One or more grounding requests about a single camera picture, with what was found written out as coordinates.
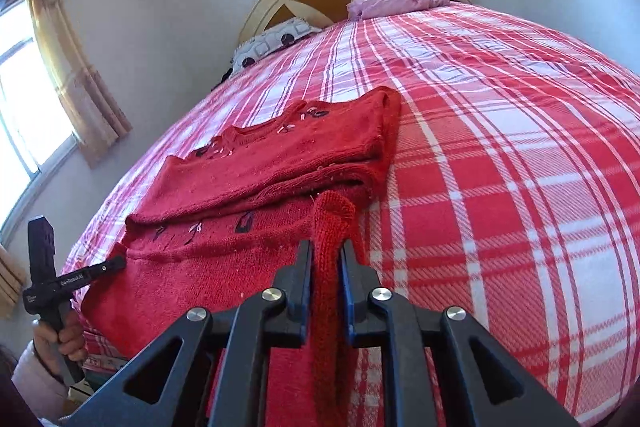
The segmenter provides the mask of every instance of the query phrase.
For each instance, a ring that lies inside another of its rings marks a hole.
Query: white patterned pillow
[[[255,64],[267,55],[282,48],[289,47],[302,37],[321,31],[320,28],[316,28],[297,17],[281,22],[263,31],[261,34],[252,37],[236,48],[232,61],[231,76],[242,71],[243,68]]]

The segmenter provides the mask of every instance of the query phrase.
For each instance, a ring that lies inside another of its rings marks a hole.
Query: white sleeve
[[[62,416],[68,388],[53,378],[38,361],[33,341],[18,360],[12,382],[38,418],[57,422]]]

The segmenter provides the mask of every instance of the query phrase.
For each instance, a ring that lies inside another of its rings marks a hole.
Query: human hand
[[[59,376],[62,368],[53,353],[53,343],[59,343],[58,350],[67,355],[69,360],[84,362],[88,356],[84,347],[84,328],[76,311],[71,310],[65,318],[65,328],[56,333],[51,326],[40,320],[33,321],[33,348],[49,368],[50,372]]]

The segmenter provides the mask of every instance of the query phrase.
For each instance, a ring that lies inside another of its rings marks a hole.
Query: plaid bedsheet
[[[230,79],[121,179],[65,270],[105,259],[165,156],[297,98],[380,85],[404,102],[386,197],[361,220],[370,264],[414,303],[471,311],[583,425],[596,423],[640,371],[640,78],[481,7],[339,23]],[[95,331],[88,347],[94,367],[114,355]],[[376,424],[381,386],[380,352],[361,350],[351,425]]]

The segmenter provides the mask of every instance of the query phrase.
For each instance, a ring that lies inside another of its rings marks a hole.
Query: red sweater
[[[132,357],[189,308],[225,310],[267,288],[311,238],[309,338],[271,354],[267,425],[344,423],[354,357],[337,251],[351,237],[363,262],[356,212],[385,188],[399,112],[400,96],[385,87],[351,102],[301,100],[266,123],[225,129],[185,159],[169,156],[112,253],[126,253],[127,268],[95,282],[82,312]]]

